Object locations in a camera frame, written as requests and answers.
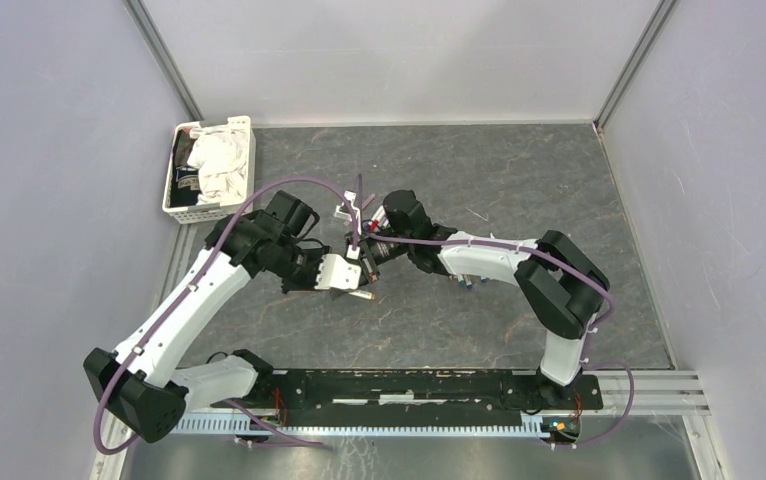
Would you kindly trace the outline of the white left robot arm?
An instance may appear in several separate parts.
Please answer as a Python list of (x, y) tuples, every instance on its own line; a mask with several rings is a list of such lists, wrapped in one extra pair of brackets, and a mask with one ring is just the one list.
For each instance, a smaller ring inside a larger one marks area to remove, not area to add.
[(134, 438), (155, 443), (190, 410), (239, 398), (265, 405), (272, 379), (233, 354), (214, 364), (178, 367), (184, 353), (221, 307), (262, 272), (290, 287), (312, 290), (326, 247), (300, 246), (319, 215), (280, 190), (263, 209), (220, 220), (194, 264), (149, 318), (113, 350), (91, 350), (83, 369), (98, 400), (95, 422), (110, 413)]

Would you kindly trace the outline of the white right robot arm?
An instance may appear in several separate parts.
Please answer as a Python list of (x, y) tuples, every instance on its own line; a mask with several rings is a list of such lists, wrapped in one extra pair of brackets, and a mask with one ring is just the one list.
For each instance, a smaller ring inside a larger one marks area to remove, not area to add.
[(539, 400), (561, 408), (577, 393), (589, 332), (615, 308), (606, 275), (564, 233), (538, 239), (479, 237), (433, 222), (411, 190), (388, 194), (362, 231), (377, 264), (406, 256), (419, 270), (520, 288), (546, 330)]

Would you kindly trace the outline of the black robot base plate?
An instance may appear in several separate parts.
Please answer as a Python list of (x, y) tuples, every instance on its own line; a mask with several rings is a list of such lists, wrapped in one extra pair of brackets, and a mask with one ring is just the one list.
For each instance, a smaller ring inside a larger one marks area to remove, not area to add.
[(558, 386), (514, 369), (288, 369), (261, 376), (242, 399), (288, 427), (513, 426), (548, 412), (604, 406), (596, 376)]

